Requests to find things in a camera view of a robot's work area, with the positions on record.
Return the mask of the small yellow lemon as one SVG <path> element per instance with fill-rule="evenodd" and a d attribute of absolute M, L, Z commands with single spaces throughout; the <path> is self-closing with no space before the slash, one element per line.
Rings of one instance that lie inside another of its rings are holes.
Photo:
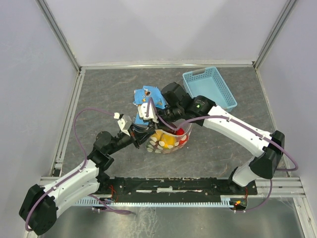
<path fill-rule="evenodd" d="M 150 137 L 151 141 L 158 143 L 160 146 L 165 145 L 165 139 L 162 131 L 158 131 Z"/>

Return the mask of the red yellow pear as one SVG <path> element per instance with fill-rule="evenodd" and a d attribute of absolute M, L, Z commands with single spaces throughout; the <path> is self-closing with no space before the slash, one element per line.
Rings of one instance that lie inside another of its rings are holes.
<path fill-rule="evenodd" d="M 176 135 L 177 135 L 176 142 L 178 142 L 179 146 L 187 143 L 189 139 L 189 135 L 188 133 L 185 132 L 183 128 L 180 128 L 179 130 L 177 130 Z"/>

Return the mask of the clear dotted zip bag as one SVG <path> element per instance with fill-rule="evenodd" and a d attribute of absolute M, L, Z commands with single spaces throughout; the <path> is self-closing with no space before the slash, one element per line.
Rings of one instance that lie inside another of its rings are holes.
<path fill-rule="evenodd" d="M 146 141 L 145 147 L 150 153 L 168 154 L 174 152 L 188 142 L 191 131 L 192 125 L 190 123 L 171 133 L 156 129 L 155 133 Z"/>

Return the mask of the yellow round fruit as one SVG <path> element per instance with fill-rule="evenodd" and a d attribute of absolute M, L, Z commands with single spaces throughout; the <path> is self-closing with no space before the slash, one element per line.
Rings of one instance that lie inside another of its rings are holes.
<path fill-rule="evenodd" d="M 163 134 L 165 139 L 165 145 L 162 146 L 164 149 L 172 149 L 175 146 L 176 138 L 174 136 Z"/>

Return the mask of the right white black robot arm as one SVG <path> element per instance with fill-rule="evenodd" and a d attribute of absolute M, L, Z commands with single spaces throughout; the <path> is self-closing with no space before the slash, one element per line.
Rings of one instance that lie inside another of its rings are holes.
<path fill-rule="evenodd" d="M 237 142 L 253 156 L 234 169 L 227 182 L 231 193 L 238 194 L 258 178 L 273 178 L 283 156 L 285 135 L 253 127 L 234 117 L 205 96 L 192 98 L 179 84 L 165 86 L 161 94 L 167 105 L 158 109 L 158 116 L 167 125 L 178 120 L 212 129 Z"/>

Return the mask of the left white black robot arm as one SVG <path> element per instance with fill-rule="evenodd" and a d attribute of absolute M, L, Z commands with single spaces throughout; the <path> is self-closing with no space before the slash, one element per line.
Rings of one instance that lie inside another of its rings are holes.
<path fill-rule="evenodd" d="M 46 233 L 57 218 L 72 204 L 95 192 L 109 189 L 109 176 L 105 171 L 113 163 L 115 152 L 133 144 L 139 148 L 155 133 L 153 128 L 132 124 L 127 133 L 116 136 L 102 131 L 96 136 L 93 149 L 84 161 L 69 173 L 43 187 L 33 185 L 27 191 L 19 210 L 25 229 L 40 236 Z"/>

